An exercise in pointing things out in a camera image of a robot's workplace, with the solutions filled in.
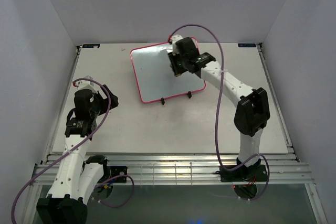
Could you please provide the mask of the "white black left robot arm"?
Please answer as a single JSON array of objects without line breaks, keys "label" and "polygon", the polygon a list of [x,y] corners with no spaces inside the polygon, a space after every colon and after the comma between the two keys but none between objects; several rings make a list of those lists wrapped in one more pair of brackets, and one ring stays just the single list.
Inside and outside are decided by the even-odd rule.
[{"label": "white black left robot arm", "polygon": [[97,117],[116,108],[118,97],[106,85],[102,97],[91,81],[80,81],[74,108],[68,112],[65,149],[55,180],[36,209],[43,223],[85,223],[87,202],[96,183],[104,176],[104,161],[85,163],[85,155],[97,129]]}]

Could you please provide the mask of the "pink framed whiteboard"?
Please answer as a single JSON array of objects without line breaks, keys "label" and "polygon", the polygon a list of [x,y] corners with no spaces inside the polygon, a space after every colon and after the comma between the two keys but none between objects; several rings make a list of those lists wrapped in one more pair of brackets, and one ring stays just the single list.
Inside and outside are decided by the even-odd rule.
[{"label": "pink framed whiteboard", "polygon": [[144,104],[200,92],[206,83],[189,72],[176,77],[170,67],[168,42],[134,48],[130,52],[140,100]]}]

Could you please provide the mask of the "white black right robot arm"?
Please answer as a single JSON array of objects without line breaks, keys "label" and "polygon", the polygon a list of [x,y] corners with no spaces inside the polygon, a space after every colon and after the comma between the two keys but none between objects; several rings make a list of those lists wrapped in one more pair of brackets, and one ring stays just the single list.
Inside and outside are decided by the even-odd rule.
[{"label": "white black right robot arm", "polygon": [[200,53],[190,37],[173,35],[168,42],[172,45],[172,51],[167,55],[175,76],[185,72],[197,75],[219,90],[218,110],[222,96],[226,96],[236,109],[234,125],[240,133],[239,153],[235,166],[220,163],[218,173],[221,180],[232,182],[267,175],[259,155],[261,135],[270,119],[266,90],[254,89],[242,83],[225,71],[211,54]]}]

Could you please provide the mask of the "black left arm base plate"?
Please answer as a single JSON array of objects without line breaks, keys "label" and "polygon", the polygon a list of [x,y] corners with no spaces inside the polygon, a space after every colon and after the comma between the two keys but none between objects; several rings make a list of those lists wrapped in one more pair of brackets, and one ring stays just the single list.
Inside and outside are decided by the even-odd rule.
[{"label": "black left arm base plate", "polygon": [[[128,173],[127,166],[108,166],[107,167],[107,179],[115,177],[118,175],[126,175]],[[125,183],[127,181],[126,177],[119,177],[113,179],[115,183]]]}]

